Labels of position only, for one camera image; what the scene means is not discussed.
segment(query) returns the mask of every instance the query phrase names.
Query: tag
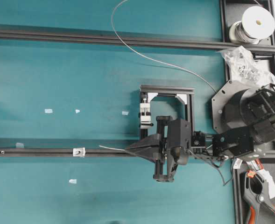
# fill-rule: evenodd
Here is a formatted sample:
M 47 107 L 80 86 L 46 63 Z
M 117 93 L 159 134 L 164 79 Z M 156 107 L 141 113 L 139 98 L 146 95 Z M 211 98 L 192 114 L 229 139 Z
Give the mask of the tag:
M 259 160 L 247 161 L 246 163 L 249 166 L 249 168 L 252 170 L 264 169 L 263 165 L 261 164 L 261 162 Z
M 237 158 L 237 159 L 233 160 L 233 162 L 234 162 L 233 169 L 240 169 L 243 160 Z
M 269 171 L 265 170 L 265 169 L 261 169 L 257 171 L 259 173 L 259 175 L 261 175 L 264 180 L 266 180 L 268 182 L 268 188 L 269 188 L 269 198 L 272 199 L 275 197 L 275 183 L 273 180 L 273 177 L 271 176 L 271 174 L 269 173 Z

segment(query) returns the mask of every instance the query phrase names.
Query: wire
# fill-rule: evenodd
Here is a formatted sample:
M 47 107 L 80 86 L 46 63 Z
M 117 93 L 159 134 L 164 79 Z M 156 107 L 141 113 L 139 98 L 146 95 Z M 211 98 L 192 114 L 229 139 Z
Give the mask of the wire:
M 259 6 L 262 6 L 257 0 L 254 0 L 254 2 L 256 2 Z
M 210 163 L 210 161 L 207 161 L 207 160 L 205 160 L 205 159 L 203 159 L 203 158 L 197 156 L 197 155 L 196 155 L 195 153 L 193 153 L 193 151 L 191 151 L 190 149 L 189 149 L 189 151 L 190 151 L 190 153 L 191 153 L 194 157 L 196 157 L 196 158 L 199 159 L 199 160 L 204 161 L 205 163 L 207 163 L 208 165 L 210 165 L 211 167 L 213 167 L 214 169 L 216 169 L 216 170 L 219 172 L 220 177 L 221 177 L 221 179 L 222 179 L 223 186 L 227 185 L 227 184 L 233 179 L 233 177 L 231 177 L 230 180 L 225 181 L 225 178 L 223 177 L 223 175 L 222 175 L 222 173 L 221 173 L 221 171 L 220 171 L 220 169 L 219 169 L 218 167 L 213 166 L 213 165 Z
M 174 64 L 170 64 L 170 63 L 166 63 L 166 62 L 162 62 L 162 61 L 159 61 L 159 60 L 156 60 L 156 59 L 153 59 L 151 57 L 148 57 L 148 56 L 145 56 L 143 55 L 142 53 L 139 53 L 138 51 L 134 50 L 133 48 L 131 48 L 130 46 L 128 46 L 123 40 L 122 38 L 119 36 L 119 34 L 117 33 L 117 31 L 115 30 L 115 27 L 114 27 L 114 21 L 113 21 L 113 17 L 114 17 L 114 14 L 115 14 L 115 11 L 117 10 L 117 8 L 122 5 L 124 2 L 126 2 L 128 0 L 123 0 L 121 1 L 114 9 L 113 9 L 113 12 L 111 14 L 111 26 L 113 27 L 113 30 L 114 30 L 114 33 L 117 35 L 117 37 L 119 38 L 119 40 L 124 44 L 126 45 L 130 50 L 132 50 L 133 52 L 135 52 L 136 54 L 146 58 L 146 59 L 149 59 L 149 60 L 152 60 L 154 62 L 158 62 L 158 63 L 161 63 L 161 64 L 165 64 L 165 65 L 168 65 L 168 66 L 171 66 L 171 67 L 174 67 L 174 68 L 177 68 L 177 69 L 180 69 L 180 70 L 183 70 L 183 71 L 186 71 L 187 73 L 190 73 L 190 74 L 193 74 L 195 76 L 197 76 L 198 78 L 200 78 L 201 80 L 203 80 L 207 85 L 209 85 L 211 87 L 211 89 L 213 89 L 213 91 L 215 93 L 216 90 L 214 89 L 214 87 L 211 85 L 211 83 L 209 83 L 206 79 L 204 79 L 203 77 L 201 77 L 200 75 L 198 75 L 197 73 L 193 72 L 193 71 L 190 71 L 188 69 L 185 69 L 185 68 L 182 68 L 180 66 L 177 66 L 177 65 L 174 65 Z
M 213 146 L 213 144 L 209 145 L 206 149 L 209 149 L 209 148 L 211 148 L 212 146 Z
M 99 146 L 99 147 L 106 148 L 106 149 L 111 149 L 111 150 L 125 151 L 125 149 L 119 149 L 119 148 L 110 148 L 110 147 L 106 147 L 106 146 Z
M 255 43 L 255 42 L 259 41 L 259 39 L 252 38 L 251 36 L 249 36 L 246 33 L 246 31 L 244 30 L 244 28 L 242 26 L 242 22 L 240 22 L 236 25 L 235 35 L 239 41 L 244 42 L 244 43 Z

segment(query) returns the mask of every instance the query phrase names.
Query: black cable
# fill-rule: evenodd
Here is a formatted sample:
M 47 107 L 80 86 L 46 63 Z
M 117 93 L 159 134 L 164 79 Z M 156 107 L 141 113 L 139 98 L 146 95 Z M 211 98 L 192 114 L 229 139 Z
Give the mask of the black cable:
M 211 161 L 207 161 L 207 160 L 205 160 L 205 159 L 203 159 L 203 158 L 197 156 L 197 155 L 194 154 L 193 151 L 191 151 L 190 149 L 189 149 L 189 151 L 190 151 L 190 153 L 191 153 L 194 157 L 198 158 L 199 160 L 202 160 L 203 162 L 207 163 L 208 165 L 210 165 L 211 167 L 213 167 L 214 169 L 216 169 L 216 170 L 219 172 L 220 177 L 221 177 L 221 179 L 222 179 L 223 186 L 227 185 L 227 184 L 233 179 L 233 176 L 232 176 L 231 179 L 229 179 L 228 181 L 225 181 L 225 178 L 223 177 L 223 175 L 222 175 L 220 169 L 217 168 L 216 166 L 212 165 L 212 164 L 210 163 Z M 233 164 L 231 165 L 231 173 L 233 173 Z

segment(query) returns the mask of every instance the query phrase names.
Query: clamp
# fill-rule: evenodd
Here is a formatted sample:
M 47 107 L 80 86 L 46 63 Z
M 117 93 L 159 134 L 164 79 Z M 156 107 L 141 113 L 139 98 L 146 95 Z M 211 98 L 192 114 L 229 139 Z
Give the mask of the clamp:
M 242 185 L 243 199 L 250 206 L 246 224 L 256 224 L 261 204 L 275 214 L 275 206 L 269 198 L 269 185 L 266 180 L 254 171 L 243 173 L 244 183 Z

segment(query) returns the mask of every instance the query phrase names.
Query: white cable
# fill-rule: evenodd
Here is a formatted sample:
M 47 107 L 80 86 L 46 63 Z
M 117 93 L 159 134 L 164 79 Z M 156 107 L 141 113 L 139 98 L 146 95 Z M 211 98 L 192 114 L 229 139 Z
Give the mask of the white cable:
M 177 65 L 174 65 L 174 64 L 170 64 L 170 63 L 166 63 L 166 62 L 162 62 L 162 61 L 159 61 L 159 60 L 156 60 L 156 59 L 153 59 L 151 57 L 148 57 L 148 56 L 145 56 L 139 52 L 137 52 L 136 50 L 134 50 L 133 48 L 129 47 L 123 40 L 122 38 L 119 36 L 119 34 L 117 33 L 117 31 L 115 30 L 115 27 L 114 27 L 114 22 L 113 22 L 113 17 L 114 17 L 114 14 L 115 14 L 115 11 L 117 10 L 117 8 L 122 5 L 125 1 L 128 1 L 128 0 L 123 0 L 121 1 L 114 9 L 113 9 L 113 12 L 111 14 L 111 26 L 113 27 L 113 30 L 114 30 L 114 33 L 117 35 L 117 37 L 119 38 L 120 41 L 122 41 L 123 44 L 125 44 L 130 50 L 132 50 L 133 52 L 135 52 L 136 54 L 146 58 L 146 59 L 149 59 L 149 60 L 152 60 L 154 62 L 158 62 L 158 63 L 161 63 L 161 64 L 165 64 L 165 65 L 168 65 L 168 66 L 171 66 L 171 67 L 175 67 L 177 69 L 180 69 L 180 70 L 183 70 L 183 71 L 186 71 L 190 74 L 193 74 L 195 76 L 197 76 L 198 78 L 202 79 L 205 83 L 207 83 L 212 89 L 213 91 L 216 93 L 216 90 L 214 89 L 214 87 L 207 81 L 205 80 L 203 77 L 201 77 L 200 75 L 198 75 L 197 73 L 193 72 L 193 71 L 190 71 L 188 69 L 185 69 L 185 68 L 182 68 L 180 66 L 177 66 Z
M 259 6 L 262 6 L 257 0 L 254 0 Z
M 110 148 L 110 147 L 106 147 L 106 146 L 99 146 L 99 147 L 106 148 L 106 149 L 111 149 L 111 150 L 125 151 L 124 149 L 119 149 L 119 148 Z

